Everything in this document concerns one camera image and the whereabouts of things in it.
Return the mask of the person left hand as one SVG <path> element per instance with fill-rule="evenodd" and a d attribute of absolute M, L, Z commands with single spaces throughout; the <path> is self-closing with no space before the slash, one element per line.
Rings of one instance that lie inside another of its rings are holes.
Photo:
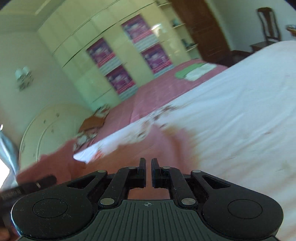
<path fill-rule="evenodd" d="M 9 231 L 4 227 L 0 227 L 0 241 L 8 241 L 10 237 Z"/>

